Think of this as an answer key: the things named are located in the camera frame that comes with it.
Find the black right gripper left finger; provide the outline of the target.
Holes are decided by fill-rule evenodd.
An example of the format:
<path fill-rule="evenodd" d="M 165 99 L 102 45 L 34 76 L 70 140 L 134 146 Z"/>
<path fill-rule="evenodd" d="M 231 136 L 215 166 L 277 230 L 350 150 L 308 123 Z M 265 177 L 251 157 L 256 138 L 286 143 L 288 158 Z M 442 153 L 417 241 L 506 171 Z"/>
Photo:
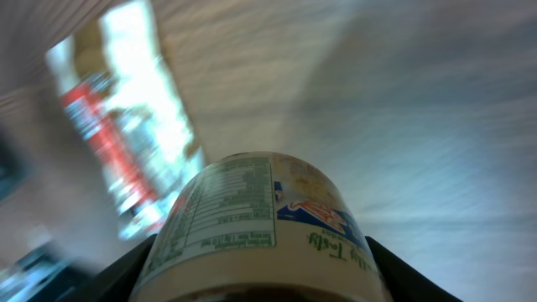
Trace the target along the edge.
<path fill-rule="evenodd" d="M 60 302 L 128 302 L 155 239 L 148 237 Z"/>

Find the red snack bar wrapper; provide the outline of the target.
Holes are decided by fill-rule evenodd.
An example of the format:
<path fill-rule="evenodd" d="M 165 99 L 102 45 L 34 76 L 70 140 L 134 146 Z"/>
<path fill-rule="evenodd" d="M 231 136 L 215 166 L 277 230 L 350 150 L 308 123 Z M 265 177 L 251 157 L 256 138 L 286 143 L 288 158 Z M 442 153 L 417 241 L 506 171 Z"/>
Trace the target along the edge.
<path fill-rule="evenodd" d="M 102 111 L 103 100 L 86 83 L 62 96 L 66 115 L 100 161 L 107 190 L 123 213 L 154 203 L 158 196 L 143 177 L 112 119 Z"/>

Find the green lid seasoning jar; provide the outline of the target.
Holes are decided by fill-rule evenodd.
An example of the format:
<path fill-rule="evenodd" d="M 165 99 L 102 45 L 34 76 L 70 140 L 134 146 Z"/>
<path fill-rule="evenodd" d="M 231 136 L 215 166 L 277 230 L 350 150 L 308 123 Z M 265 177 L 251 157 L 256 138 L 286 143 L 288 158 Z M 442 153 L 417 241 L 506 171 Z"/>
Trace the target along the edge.
<path fill-rule="evenodd" d="M 133 301 L 389 301 L 354 216 L 311 164 L 226 157 L 181 191 Z"/>

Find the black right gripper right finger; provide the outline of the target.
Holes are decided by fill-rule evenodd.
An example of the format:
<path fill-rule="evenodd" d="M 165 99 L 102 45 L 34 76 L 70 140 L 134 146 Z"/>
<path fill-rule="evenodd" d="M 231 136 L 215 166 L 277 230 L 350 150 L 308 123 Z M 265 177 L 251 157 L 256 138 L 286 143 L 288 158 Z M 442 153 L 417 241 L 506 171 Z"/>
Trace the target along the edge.
<path fill-rule="evenodd" d="M 461 302 L 372 237 L 366 241 L 394 302 Z"/>

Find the white brown snack packet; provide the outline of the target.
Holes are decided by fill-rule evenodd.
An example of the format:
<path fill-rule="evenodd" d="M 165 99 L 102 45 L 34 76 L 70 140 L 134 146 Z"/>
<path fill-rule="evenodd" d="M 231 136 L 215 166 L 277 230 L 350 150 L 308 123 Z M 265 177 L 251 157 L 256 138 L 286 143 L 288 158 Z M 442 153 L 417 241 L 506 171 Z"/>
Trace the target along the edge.
<path fill-rule="evenodd" d="M 158 196 L 123 213 L 112 198 L 118 236 L 128 240 L 156 233 L 201 170 L 204 156 L 162 55 L 151 3 L 126 1 L 107 8 L 49 49 L 45 61 L 61 104 L 62 96 L 81 83 L 100 96 L 102 111 Z"/>

